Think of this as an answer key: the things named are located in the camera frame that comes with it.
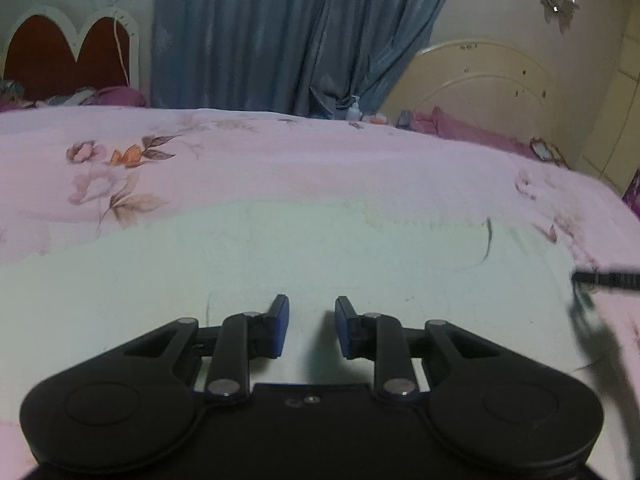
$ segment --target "pillow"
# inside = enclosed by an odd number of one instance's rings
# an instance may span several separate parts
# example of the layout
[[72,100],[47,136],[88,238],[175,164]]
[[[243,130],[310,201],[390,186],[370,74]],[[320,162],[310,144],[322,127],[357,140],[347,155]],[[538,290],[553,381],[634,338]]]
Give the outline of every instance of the pillow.
[[528,144],[524,144],[513,137],[507,137],[467,124],[444,113],[437,106],[431,114],[414,112],[411,119],[411,128],[415,132],[436,135],[441,139],[463,140],[538,160]]

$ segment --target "beige headboard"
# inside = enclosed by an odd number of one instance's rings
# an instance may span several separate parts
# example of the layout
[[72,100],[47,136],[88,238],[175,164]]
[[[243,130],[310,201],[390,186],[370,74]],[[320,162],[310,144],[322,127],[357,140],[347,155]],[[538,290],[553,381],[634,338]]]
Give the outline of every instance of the beige headboard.
[[542,137],[562,151],[564,99],[554,76],[514,46],[452,41],[419,52],[380,107],[447,114],[524,142]]

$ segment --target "orange flower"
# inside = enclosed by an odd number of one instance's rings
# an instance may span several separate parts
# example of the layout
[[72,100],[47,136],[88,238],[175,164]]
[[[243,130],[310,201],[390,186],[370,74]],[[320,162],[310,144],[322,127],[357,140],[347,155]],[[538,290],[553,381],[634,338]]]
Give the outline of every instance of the orange flower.
[[126,168],[136,168],[144,162],[140,162],[140,158],[142,158],[142,148],[137,144],[130,146],[129,149],[122,153],[119,150],[114,150],[113,155],[111,155],[111,160],[109,161],[110,166],[122,166],[124,165]]

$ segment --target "curtain fold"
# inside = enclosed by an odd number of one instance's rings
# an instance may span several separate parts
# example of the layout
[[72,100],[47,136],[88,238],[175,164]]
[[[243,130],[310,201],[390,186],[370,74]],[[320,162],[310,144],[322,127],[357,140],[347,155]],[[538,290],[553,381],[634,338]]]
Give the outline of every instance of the curtain fold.
[[375,110],[445,0],[156,0],[152,105]]

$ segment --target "wall sconce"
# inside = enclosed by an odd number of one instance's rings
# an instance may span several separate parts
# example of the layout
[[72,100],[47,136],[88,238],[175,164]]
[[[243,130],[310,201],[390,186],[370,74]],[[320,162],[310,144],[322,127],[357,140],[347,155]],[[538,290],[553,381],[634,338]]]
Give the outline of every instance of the wall sconce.
[[561,34],[571,27],[574,11],[580,9],[577,0],[540,0],[540,3],[545,8],[545,21],[558,20]]

